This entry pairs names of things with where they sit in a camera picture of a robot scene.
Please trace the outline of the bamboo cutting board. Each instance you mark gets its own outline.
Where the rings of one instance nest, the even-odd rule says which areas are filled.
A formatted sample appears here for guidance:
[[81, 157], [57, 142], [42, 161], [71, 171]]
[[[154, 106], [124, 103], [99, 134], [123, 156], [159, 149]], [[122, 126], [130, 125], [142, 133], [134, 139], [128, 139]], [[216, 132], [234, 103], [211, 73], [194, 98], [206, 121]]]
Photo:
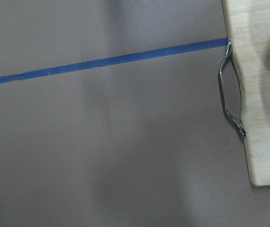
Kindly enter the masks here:
[[256, 186], [270, 185], [270, 0], [222, 4], [240, 83], [249, 178]]

